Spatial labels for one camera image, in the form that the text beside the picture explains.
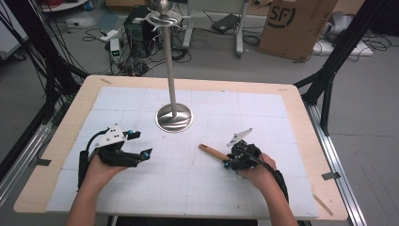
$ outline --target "round metal base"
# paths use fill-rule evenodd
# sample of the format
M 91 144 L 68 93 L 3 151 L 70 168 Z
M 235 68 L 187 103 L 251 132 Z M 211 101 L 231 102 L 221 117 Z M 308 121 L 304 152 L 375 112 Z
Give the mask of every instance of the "round metal base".
M 176 104 L 176 116 L 172 115 L 171 104 L 163 106 L 155 115 L 156 124 L 163 131 L 179 133 L 186 130 L 193 123 L 194 115 L 190 108 Z

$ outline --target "wooden stick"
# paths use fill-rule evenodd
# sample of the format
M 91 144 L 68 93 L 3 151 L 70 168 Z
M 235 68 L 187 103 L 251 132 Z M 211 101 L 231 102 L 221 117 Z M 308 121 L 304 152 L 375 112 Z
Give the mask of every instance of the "wooden stick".
M 229 161 L 230 158 L 228 156 L 226 156 L 225 154 L 221 153 L 218 150 L 215 150 L 211 147 L 208 147 L 204 144 L 200 144 L 199 148 L 202 149 L 203 151 L 205 151 L 206 153 L 210 154 L 211 156 L 221 160 L 221 161 Z

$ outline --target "wire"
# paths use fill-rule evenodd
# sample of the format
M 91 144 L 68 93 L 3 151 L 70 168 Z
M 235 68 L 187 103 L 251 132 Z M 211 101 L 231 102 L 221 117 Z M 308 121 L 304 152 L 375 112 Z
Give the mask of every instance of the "wire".
M 89 31 L 94 31 L 94 30 L 99 30 L 100 33 L 103 34 L 103 36 L 106 36 L 106 33 L 102 32 L 100 27 L 96 27 L 96 28 L 92 28 L 92 29 L 86 30 L 85 33 L 87 34 L 87 36 L 82 37 L 82 41 L 94 41 L 94 40 L 99 40 L 100 42 L 106 42 L 106 41 L 103 41 L 103 40 L 98 39 L 98 38 L 97 38 L 96 36 L 94 36 L 93 34 L 88 33 Z

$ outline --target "black bracket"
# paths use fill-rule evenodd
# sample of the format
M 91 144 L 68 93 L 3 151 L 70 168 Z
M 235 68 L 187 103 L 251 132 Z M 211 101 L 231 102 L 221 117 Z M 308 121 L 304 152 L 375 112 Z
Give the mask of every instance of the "black bracket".
M 381 9 L 388 5 L 390 1 L 391 0 L 366 0 L 352 23 L 344 32 L 343 37 L 337 42 L 337 45 L 323 67 L 317 73 L 294 84 L 297 88 L 302 88 L 311 83 L 308 91 L 302 94 L 303 102 L 309 105 L 317 105 L 317 100 L 324 92 L 320 126 L 326 136 L 329 136 L 327 128 L 328 113 L 335 75 L 361 41 L 361 38 L 367 32 L 368 28 L 373 24 Z

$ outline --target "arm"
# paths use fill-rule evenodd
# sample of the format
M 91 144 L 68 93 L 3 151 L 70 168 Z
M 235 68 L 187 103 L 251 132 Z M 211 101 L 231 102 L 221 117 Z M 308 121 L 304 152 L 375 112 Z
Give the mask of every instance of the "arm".
M 102 163 L 97 154 L 94 155 L 88 166 L 85 180 L 73 201 L 66 225 L 94 225 L 97 198 L 100 192 L 117 173 L 125 169 L 109 167 Z
M 262 153 L 262 155 L 263 159 L 261 159 L 261 161 L 264 160 L 264 162 L 269 164 L 273 169 L 276 169 L 276 162 L 267 154 Z M 270 219 L 273 226 L 297 226 L 293 212 L 269 170 L 258 165 L 255 169 L 246 169 L 241 171 L 240 174 L 246 176 L 249 181 L 261 191 L 269 207 Z

